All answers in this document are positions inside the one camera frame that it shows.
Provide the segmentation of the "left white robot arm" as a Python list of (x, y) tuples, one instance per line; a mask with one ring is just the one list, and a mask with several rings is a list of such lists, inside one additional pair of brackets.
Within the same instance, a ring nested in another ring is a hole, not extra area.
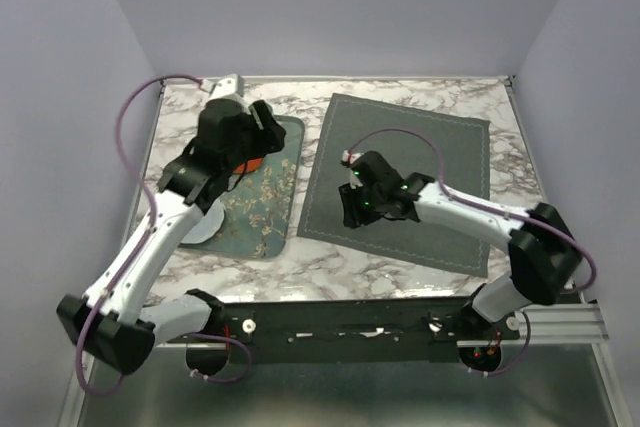
[(164, 167), (146, 220), (96, 282), (81, 296), (67, 294), (59, 302), (56, 314), (78, 355), (89, 353), (130, 375), (162, 342), (185, 334), (209, 342), (220, 334), (222, 319), (209, 294), (187, 293), (150, 309), (143, 304), (184, 237), (227, 193), (235, 170), (281, 151), (285, 137), (263, 100), (205, 104), (195, 136)]

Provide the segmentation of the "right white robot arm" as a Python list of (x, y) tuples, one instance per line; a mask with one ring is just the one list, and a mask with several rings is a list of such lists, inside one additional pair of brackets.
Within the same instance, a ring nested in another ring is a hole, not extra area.
[(339, 188), (343, 223), (355, 229), (377, 222), (410, 220), (444, 226), (506, 253), (510, 271), (481, 285), (460, 314), (460, 326), (480, 339), (503, 317), (529, 305), (553, 305), (582, 262), (558, 211), (544, 203), (533, 209), (500, 206), (413, 173), (402, 177), (376, 151), (346, 151), (350, 171)]

